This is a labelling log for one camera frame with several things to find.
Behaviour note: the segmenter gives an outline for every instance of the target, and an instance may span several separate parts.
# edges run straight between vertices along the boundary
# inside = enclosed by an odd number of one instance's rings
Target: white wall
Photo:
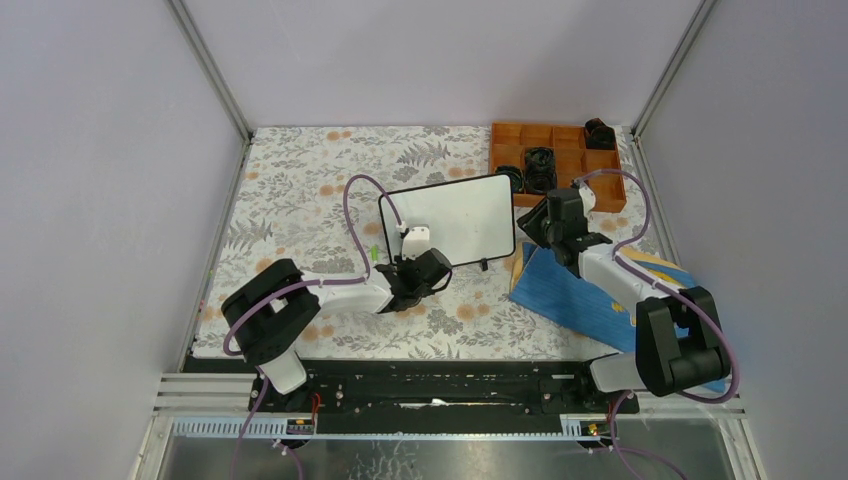
[[[698,0],[189,0],[256,126],[628,124]]]
[[[720,2],[644,135],[771,479],[844,478],[848,3]]]
[[[126,478],[240,140],[164,2],[0,7],[0,478]]]

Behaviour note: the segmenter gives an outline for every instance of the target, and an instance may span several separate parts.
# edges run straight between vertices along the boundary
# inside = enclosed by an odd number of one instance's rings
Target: table
[[[387,190],[485,175],[489,127],[259,128],[244,168],[224,246],[192,345],[196,358],[222,358],[228,326],[221,303],[279,258],[318,273],[364,270],[342,213],[348,178],[366,173]],[[622,168],[637,174],[622,130]],[[618,214],[592,212],[590,228],[618,241],[641,226],[645,205],[625,181]],[[351,215],[366,248],[388,261],[378,193],[367,182],[351,188]],[[516,218],[527,209],[517,209]],[[518,241],[527,241],[516,229]],[[634,248],[659,255],[656,232]],[[302,358],[586,360],[615,350],[560,327],[508,300],[514,257],[458,267],[450,286],[405,312],[319,316],[295,347]]]

